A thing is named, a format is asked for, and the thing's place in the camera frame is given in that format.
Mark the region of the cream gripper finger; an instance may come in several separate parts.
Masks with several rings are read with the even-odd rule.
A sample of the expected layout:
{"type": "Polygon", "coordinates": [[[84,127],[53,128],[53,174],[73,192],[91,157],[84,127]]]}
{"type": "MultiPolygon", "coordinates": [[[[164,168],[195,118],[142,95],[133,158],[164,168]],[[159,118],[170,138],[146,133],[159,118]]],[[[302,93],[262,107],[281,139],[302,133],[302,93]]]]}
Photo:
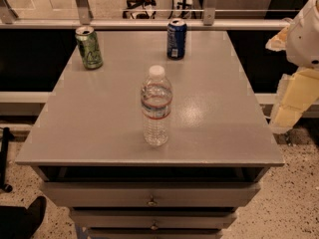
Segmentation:
{"type": "Polygon", "coordinates": [[[284,74],[271,111],[271,127],[293,128],[318,99],[318,69],[299,67],[292,76],[284,74]]]}
{"type": "Polygon", "coordinates": [[[265,48],[275,52],[285,51],[288,29],[289,27],[283,28],[275,36],[269,39],[265,45],[265,48]]]}

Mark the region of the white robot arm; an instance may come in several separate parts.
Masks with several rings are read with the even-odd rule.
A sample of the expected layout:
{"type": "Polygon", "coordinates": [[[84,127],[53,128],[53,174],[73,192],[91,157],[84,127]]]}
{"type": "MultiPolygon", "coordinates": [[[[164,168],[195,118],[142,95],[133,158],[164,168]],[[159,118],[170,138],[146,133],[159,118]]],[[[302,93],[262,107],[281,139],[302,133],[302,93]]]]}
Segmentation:
{"type": "Polygon", "coordinates": [[[319,0],[308,0],[265,48],[285,51],[287,61],[298,67],[294,74],[282,75],[270,114],[272,132],[286,133],[319,99],[319,0]]]}

